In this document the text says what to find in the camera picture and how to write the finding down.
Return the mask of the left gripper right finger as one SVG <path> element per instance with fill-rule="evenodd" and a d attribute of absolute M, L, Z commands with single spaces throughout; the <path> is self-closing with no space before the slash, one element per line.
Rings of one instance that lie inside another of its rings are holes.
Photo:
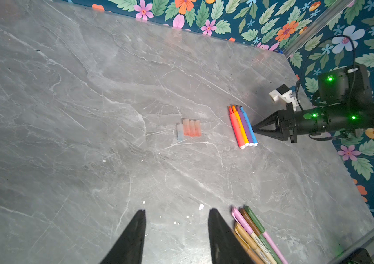
<path fill-rule="evenodd" d="M 208 231 L 213 264 L 254 263 L 217 209 L 209 212 Z"/>

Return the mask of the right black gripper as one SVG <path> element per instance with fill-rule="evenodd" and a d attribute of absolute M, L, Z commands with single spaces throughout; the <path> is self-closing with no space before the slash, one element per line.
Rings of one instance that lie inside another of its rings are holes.
<path fill-rule="evenodd" d="M 289 139 L 291 143 L 297 143 L 298 129 L 293 103 L 287 103 L 285 110 L 275 111 L 252 128 L 255 134 L 283 141 Z"/>

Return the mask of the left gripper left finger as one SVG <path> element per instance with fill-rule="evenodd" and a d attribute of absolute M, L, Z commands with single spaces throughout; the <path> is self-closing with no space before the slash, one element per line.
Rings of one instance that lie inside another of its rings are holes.
<path fill-rule="evenodd" d="M 146 231 L 146 212 L 136 212 L 100 264 L 141 264 Z"/>

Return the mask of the blue highlighter pen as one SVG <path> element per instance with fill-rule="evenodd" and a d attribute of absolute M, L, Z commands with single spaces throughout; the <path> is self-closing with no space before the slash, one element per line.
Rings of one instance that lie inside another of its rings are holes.
<path fill-rule="evenodd" d="M 249 128 L 249 130 L 250 130 L 250 134 L 251 134 L 252 139 L 253 139 L 253 141 L 254 141 L 254 147 L 256 147 L 256 146 L 258 145 L 258 142 L 257 142 L 256 136 L 255 136 L 255 134 L 254 134 L 254 132 L 253 132 L 252 126 L 251 126 L 251 124 L 250 124 L 250 121 L 249 121 L 249 119 L 248 119 L 248 116 L 247 116 L 247 114 L 246 114 L 246 112 L 244 111 L 244 109 L 243 109 L 242 106 L 240 106 L 240 109 L 242 110 L 242 112 L 243 112 L 243 114 L 244 114 L 245 120 L 246 120 L 247 125 L 248 125 L 248 128 Z"/>

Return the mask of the purple highlighter pen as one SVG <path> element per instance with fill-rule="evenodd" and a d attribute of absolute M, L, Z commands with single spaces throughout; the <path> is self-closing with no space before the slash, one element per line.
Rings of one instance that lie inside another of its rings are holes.
<path fill-rule="evenodd" d="M 241 122 L 242 122 L 242 125 L 243 125 L 243 128 L 244 128 L 247 140 L 249 142 L 249 146 L 254 146 L 254 141 L 253 141 L 252 136 L 250 134 L 250 130 L 248 128 L 248 125 L 247 125 L 247 122 L 245 120 L 244 114 L 243 114 L 242 110 L 240 109 L 240 106 L 236 105 L 235 107 L 236 107 L 237 112 L 239 113 L 239 116 L 240 116 L 240 119 L 241 119 Z"/>

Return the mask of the orange highlighter pen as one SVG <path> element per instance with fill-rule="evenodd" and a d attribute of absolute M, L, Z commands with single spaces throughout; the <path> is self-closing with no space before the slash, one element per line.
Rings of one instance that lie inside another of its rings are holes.
<path fill-rule="evenodd" d="M 240 128 L 240 133 L 243 137 L 243 142 L 244 142 L 244 145 L 245 147 L 249 146 L 249 141 L 248 141 L 248 138 L 246 136 L 246 133 L 245 133 L 245 129 L 244 129 L 244 126 L 242 124 L 242 121 L 241 121 L 241 118 L 240 118 L 240 115 L 239 115 L 239 112 L 238 110 L 236 109 L 236 107 L 234 105 L 232 105 L 232 110 L 238 120 L 238 124 L 239 124 L 239 128 Z"/>

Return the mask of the dark green pen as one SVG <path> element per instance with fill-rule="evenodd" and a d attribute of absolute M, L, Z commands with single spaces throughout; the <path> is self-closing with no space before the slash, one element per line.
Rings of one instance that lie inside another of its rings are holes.
<path fill-rule="evenodd" d="M 242 227 L 250 235 L 250 237 L 256 242 L 259 248 L 265 253 L 266 257 L 269 259 L 270 264 L 281 264 L 280 260 L 276 260 L 274 254 L 269 250 L 267 244 L 263 241 L 263 235 L 258 231 L 255 224 L 252 222 L 250 216 L 245 211 L 245 209 L 239 209 L 241 217 L 244 219 L 242 221 Z"/>

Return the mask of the orange pen cap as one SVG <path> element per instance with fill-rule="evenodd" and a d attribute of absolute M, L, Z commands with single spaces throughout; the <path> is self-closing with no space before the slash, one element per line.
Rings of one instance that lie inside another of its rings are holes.
<path fill-rule="evenodd" d="M 195 129 L 195 121 L 189 121 L 189 136 L 195 137 L 196 136 L 196 129 Z"/>

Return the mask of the red highlighter pen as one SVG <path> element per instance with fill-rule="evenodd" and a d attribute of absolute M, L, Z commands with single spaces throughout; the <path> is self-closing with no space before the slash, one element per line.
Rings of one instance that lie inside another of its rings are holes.
<path fill-rule="evenodd" d="M 231 107 L 228 107 L 228 111 L 229 111 L 229 117 L 230 117 L 230 120 L 231 120 L 231 123 L 232 123 L 232 126 L 233 126 L 233 130 L 234 130 L 234 134 L 235 134 L 238 146 L 239 146 L 240 149 L 243 149 L 246 146 L 245 146 L 245 142 L 244 142 L 244 139 L 243 139 L 243 135 L 242 135 L 241 130 L 240 130 L 240 125 L 239 125 L 238 119 L 236 118 L 236 115 L 234 114 Z"/>

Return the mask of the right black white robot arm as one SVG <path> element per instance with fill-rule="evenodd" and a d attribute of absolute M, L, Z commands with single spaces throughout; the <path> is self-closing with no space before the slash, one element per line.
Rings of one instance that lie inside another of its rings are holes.
<path fill-rule="evenodd" d="M 374 101 L 367 67 L 342 67 L 318 76 L 313 109 L 295 111 L 292 103 L 252 128 L 256 134 L 297 142 L 299 135 L 322 141 L 325 132 L 340 131 L 341 137 L 374 128 Z"/>

